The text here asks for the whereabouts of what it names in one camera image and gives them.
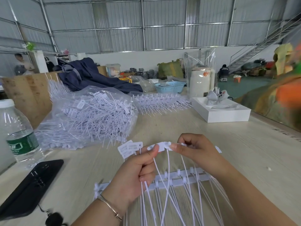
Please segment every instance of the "green bottle label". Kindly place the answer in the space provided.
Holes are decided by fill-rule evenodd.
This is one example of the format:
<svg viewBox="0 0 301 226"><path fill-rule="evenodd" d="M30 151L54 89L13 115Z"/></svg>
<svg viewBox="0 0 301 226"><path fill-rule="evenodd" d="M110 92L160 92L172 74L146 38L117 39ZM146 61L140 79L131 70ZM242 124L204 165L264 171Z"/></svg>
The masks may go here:
<svg viewBox="0 0 301 226"><path fill-rule="evenodd" d="M22 155L31 152L39 146L38 140L33 132L19 139L6 140L6 142L14 155Z"/></svg>

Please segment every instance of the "black phone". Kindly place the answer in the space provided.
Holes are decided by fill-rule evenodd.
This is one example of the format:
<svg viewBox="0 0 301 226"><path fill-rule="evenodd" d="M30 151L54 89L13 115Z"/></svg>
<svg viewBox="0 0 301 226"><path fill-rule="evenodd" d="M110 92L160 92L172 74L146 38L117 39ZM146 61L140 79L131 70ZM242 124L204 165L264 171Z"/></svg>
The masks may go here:
<svg viewBox="0 0 301 226"><path fill-rule="evenodd" d="M62 159L38 163L0 206L0 220L32 213L63 164Z"/></svg>

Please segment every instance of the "table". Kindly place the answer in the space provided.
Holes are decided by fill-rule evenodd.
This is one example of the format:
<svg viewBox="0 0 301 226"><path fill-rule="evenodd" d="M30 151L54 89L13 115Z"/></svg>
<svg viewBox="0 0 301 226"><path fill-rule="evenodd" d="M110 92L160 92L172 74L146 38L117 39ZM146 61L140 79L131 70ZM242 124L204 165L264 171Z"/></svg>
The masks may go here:
<svg viewBox="0 0 301 226"><path fill-rule="evenodd" d="M206 123L193 109L153 117L139 115L137 124L129 139L143 141L144 145L160 141L177 141L181 133L202 133L222 150L222 155L245 175L267 198L284 211L297 224L301 224L301 142L289 135L274 130L275 127L253 116L249 122ZM179 155L171 152L171 171L183 169ZM117 146L102 148L100 145L77 151L56 150L47 160L64 159L65 163L41 200L44 209L52 208L72 223L92 202L95 182L108 182L123 163ZM158 167L167 170L167 156L160 154ZM185 159L187 167L191 161ZM24 179L29 171L21 171L15 164L0 176L0 202ZM183 206L186 222L191 220L190 202L183 188L177 190L177 197ZM140 225L140 204L136 202L129 210L129 225ZM234 216L226 206L221 206L225 225L236 225ZM168 205L166 220L169 225L181 225L174 210ZM150 209L147 209L149 225L152 225ZM217 225L209 210L205 225ZM1 221L0 226L42 226L46 214L36 209L24 218Z"/></svg>

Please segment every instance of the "green bag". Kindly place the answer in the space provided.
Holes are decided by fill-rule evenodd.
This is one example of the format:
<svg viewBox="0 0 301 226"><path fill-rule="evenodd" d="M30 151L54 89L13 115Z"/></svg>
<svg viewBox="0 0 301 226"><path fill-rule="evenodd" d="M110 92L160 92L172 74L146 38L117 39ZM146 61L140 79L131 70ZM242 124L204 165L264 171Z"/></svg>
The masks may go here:
<svg viewBox="0 0 301 226"><path fill-rule="evenodd" d="M159 71L159 78L166 76L174 76L177 78L183 78L183 70L181 68L180 60L171 61L169 63L159 63L157 64Z"/></svg>

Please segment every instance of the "gold bracelet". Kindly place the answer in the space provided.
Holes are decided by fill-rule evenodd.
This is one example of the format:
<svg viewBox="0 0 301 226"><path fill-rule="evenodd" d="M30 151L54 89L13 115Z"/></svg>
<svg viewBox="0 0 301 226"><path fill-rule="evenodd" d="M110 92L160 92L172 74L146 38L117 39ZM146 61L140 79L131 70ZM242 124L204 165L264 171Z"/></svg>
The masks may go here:
<svg viewBox="0 0 301 226"><path fill-rule="evenodd" d="M112 208L112 206L109 204L109 202L108 202L102 195L100 195L97 199L99 199L100 201L103 201L104 203L106 203L107 206L109 206L109 208L115 213L115 217L116 217L118 220L122 221L122 218L118 215L118 212L116 212L116 211Z"/></svg>

